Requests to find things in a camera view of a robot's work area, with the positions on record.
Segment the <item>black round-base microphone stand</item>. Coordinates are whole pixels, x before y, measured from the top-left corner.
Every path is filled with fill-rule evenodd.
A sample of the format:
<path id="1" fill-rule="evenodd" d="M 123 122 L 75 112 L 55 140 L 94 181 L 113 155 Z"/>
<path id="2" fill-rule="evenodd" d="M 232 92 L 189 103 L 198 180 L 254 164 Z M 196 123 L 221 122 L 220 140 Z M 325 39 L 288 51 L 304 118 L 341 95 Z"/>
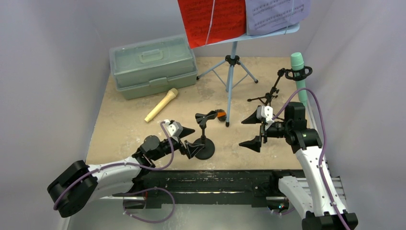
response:
<path id="1" fill-rule="evenodd" d="M 195 157 L 200 160 L 207 160 L 207 159 L 211 158 L 215 153 L 215 145 L 209 138 L 206 137 L 205 129 L 207 127 L 206 126 L 207 121 L 213 120 L 216 117 L 217 117 L 217 112 L 214 110 L 210 111 L 207 114 L 200 114 L 200 113 L 195 114 L 195 120 L 202 130 L 201 137 L 194 141 L 194 144 L 203 145 L 203 148 L 195 155 Z"/>

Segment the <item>cream yellow microphone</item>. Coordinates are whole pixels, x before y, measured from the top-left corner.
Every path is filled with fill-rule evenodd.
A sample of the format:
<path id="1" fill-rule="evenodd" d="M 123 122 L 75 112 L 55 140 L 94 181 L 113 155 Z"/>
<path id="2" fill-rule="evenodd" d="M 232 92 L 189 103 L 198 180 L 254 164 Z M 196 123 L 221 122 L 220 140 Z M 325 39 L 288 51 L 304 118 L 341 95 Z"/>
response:
<path id="1" fill-rule="evenodd" d="M 144 118 L 145 122 L 150 122 L 151 120 L 153 120 L 157 114 L 170 102 L 172 101 L 174 98 L 176 98 L 176 96 L 178 95 L 178 90 L 175 88 L 170 89 L 167 94 L 165 95 L 165 97 L 148 113 L 148 115 Z"/>

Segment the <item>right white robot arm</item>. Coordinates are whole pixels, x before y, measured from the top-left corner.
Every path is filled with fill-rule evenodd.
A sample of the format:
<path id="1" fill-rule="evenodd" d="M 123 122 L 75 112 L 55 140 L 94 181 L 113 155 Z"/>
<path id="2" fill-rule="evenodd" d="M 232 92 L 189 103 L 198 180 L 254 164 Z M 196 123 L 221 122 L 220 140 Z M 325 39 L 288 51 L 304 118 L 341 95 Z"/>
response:
<path id="1" fill-rule="evenodd" d="M 275 195 L 284 194 L 302 218 L 304 230 L 353 230 L 358 225 L 355 213 L 349 213 L 341 201 L 327 164 L 318 132 L 307 127 L 306 108 L 301 102 L 289 102 L 284 119 L 275 121 L 273 108 L 258 106 L 242 124 L 260 124 L 259 135 L 239 145 L 260 152 L 268 138 L 284 138 L 304 171 L 309 192 L 294 176 L 280 176 L 269 181 Z"/>

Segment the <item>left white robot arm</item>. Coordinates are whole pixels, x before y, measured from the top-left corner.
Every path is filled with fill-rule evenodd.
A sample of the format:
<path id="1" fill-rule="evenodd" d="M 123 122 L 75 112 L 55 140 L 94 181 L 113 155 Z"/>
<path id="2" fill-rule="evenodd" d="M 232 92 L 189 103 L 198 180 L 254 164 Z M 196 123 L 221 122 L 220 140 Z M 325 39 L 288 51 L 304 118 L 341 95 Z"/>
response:
<path id="1" fill-rule="evenodd" d="M 78 213 L 87 203 L 105 196 L 139 195 L 143 183 L 136 178 L 159 170 L 154 161 L 167 155 L 173 159 L 177 150 L 191 159 L 204 148 L 202 143 L 181 140 L 193 132 L 194 129 L 170 125 L 166 139 L 150 135 L 133 155 L 123 160 L 90 165 L 83 160 L 73 162 L 47 187 L 54 202 L 53 209 L 67 218 Z"/>

